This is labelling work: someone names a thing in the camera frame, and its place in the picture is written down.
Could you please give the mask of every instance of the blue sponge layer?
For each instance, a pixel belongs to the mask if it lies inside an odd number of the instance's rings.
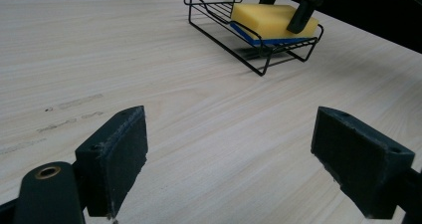
[[[249,36],[245,31],[243,31],[238,25],[235,23],[230,23],[230,26],[236,30],[242,37],[248,41],[248,43],[252,45],[261,45],[261,41],[259,39],[253,39],[251,36]],[[265,45],[271,45],[271,44],[287,44],[287,43],[296,43],[304,41],[308,38],[277,38],[277,39],[263,39],[263,43]]]

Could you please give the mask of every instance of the sponge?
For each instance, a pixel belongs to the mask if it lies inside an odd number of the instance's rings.
[[[262,37],[264,44],[291,43],[314,36],[318,20],[311,17],[304,30],[298,34],[287,30],[296,9],[290,5],[236,3],[231,20],[238,22]],[[231,26],[249,43],[259,45],[259,38],[236,23]]]

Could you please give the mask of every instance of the black wire rack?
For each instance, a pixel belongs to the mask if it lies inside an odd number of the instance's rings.
[[[224,2],[205,2],[204,0],[184,0],[185,5],[189,6],[189,24],[207,36],[209,39],[214,41],[232,56],[237,58],[240,62],[245,64],[248,68],[250,68],[253,72],[258,74],[259,76],[263,76],[269,67],[286,62],[291,61],[294,59],[298,59],[301,62],[307,61],[311,53],[314,50],[314,47],[320,40],[323,34],[323,26],[318,24],[318,35],[312,38],[306,38],[304,40],[299,40],[296,42],[284,43],[284,44],[265,44],[262,37],[256,33],[255,31],[251,30],[247,26],[231,20],[231,12],[233,9],[233,5],[235,3],[242,3],[244,0],[232,0],[232,1],[224,1]],[[218,39],[216,36],[211,35],[209,32],[206,32],[203,29],[204,23],[202,22],[199,24],[197,21],[203,21],[204,18],[211,19],[212,24],[218,24],[221,27],[225,28],[225,30],[229,31],[239,39],[243,40],[246,44],[252,47],[256,57],[264,58],[265,65],[263,67],[257,67],[252,65],[250,59],[247,59],[243,56],[239,51],[229,48],[228,44],[225,44],[223,41]],[[246,40],[243,36],[241,36],[235,29],[233,29],[233,25],[237,27],[241,27],[244,30],[250,32],[251,34],[255,35],[259,39],[259,43],[251,43],[250,41]],[[305,54],[297,54],[296,49],[298,48],[305,48],[307,49]],[[275,56],[276,54],[285,53],[289,56]]]

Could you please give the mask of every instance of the wooden table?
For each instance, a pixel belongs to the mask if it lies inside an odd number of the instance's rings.
[[[278,0],[278,3],[291,3]],[[187,22],[183,0],[0,1],[0,203],[116,112],[145,106],[148,161],[120,223],[366,220],[317,158],[319,106],[416,153],[422,56],[315,12],[310,59],[259,77]],[[88,223],[106,223],[87,216]]]

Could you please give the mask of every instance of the screw hole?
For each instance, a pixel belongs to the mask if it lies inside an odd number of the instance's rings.
[[[400,153],[401,152],[401,150],[399,149],[399,148],[397,148],[397,147],[391,147],[391,149],[390,149],[392,152],[395,152],[395,153]]]
[[[49,166],[41,169],[35,174],[37,179],[47,179],[57,175],[60,172],[60,166]]]

